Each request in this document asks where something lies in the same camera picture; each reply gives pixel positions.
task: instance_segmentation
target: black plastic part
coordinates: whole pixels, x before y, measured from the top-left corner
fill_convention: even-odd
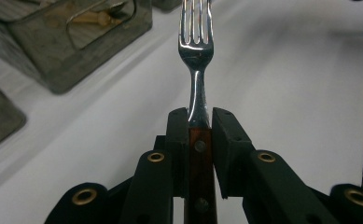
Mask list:
[[[73,197],[83,189],[94,189],[96,197],[90,203],[77,205]],[[104,223],[104,208],[107,200],[107,190],[104,186],[94,183],[80,184],[69,189],[49,214],[46,224],[78,223],[97,224]]]
[[[123,205],[120,224],[173,223],[171,167],[172,157],[167,151],[153,150],[141,156]]]
[[[363,188],[351,184],[337,185],[329,197],[337,205],[334,213],[345,217],[343,223],[363,224]]]
[[[186,108],[179,108],[169,113],[165,140],[165,149],[173,157],[173,194],[175,197],[185,198],[187,195],[188,141],[188,111]]]
[[[269,212],[270,223],[339,223],[279,155],[257,150],[249,160],[250,180]]]
[[[213,161],[222,198],[243,197],[245,158],[255,150],[251,139],[230,111],[215,107],[212,125]]]
[[[133,178],[131,177],[107,192],[108,199],[104,208],[104,223],[119,223],[120,214],[132,181]]]

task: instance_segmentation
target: gray bin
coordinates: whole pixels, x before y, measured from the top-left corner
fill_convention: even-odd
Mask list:
[[[151,27],[150,0],[1,0],[0,58],[64,93]]]

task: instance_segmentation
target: metal rivet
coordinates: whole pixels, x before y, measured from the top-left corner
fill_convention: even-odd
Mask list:
[[[195,202],[196,211],[198,211],[200,213],[205,213],[205,212],[207,212],[208,208],[209,208],[209,204],[204,198],[199,198],[198,200],[196,200],[196,202]]]
[[[207,149],[206,144],[202,140],[198,140],[195,142],[195,150],[198,152],[204,152]]]
[[[76,205],[84,205],[91,203],[97,197],[95,189],[81,189],[73,196],[73,203]]]
[[[346,189],[344,195],[351,202],[363,206],[363,192],[356,189]]]
[[[269,154],[267,152],[259,153],[258,158],[260,160],[262,160],[262,161],[265,161],[265,162],[274,162],[274,161],[276,161],[276,158],[273,155],[271,155],[271,154]]]
[[[148,160],[152,162],[160,162],[164,160],[164,155],[159,152],[149,154]]]

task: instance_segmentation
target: screw hole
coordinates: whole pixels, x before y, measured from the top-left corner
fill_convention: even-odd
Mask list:
[[[72,202],[76,205],[91,203],[97,197],[95,189],[82,189],[74,194]]]
[[[313,215],[313,214],[307,215],[306,221],[310,224],[321,224],[322,223],[320,217]]]
[[[344,195],[352,203],[363,206],[363,192],[356,189],[346,189]]]
[[[262,152],[262,153],[259,153],[258,154],[258,158],[262,161],[266,161],[266,162],[274,162],[276,161],[276,158],[269,154],[269,153],[266,153],[266,152]]]
[[[164,155],[159,152],[149,154],[148,160],[152,162],[159,162],[164,160]]]
[[[150,217],[147,214],[142,214],[140,216],[137,217],[137,219],[135,220],[138,224],[147,224],[149,223]]]

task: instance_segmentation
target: white table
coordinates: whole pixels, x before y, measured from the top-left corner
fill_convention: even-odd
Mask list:
[[[256,148],[280,154],[307,185],[359,185],[363,2],[216,0],[213,14],[209,106],[235,114]],[[0,60],[0,89],[28,118],[0,144],[0,223],[43,223],[73,186],[110,189],[133,175],[167,114],[188,106],[178,20],[179,9],[154,9],[151,31],[61,96]],[[241,199],[217,193],[219,223],[245,223]]]

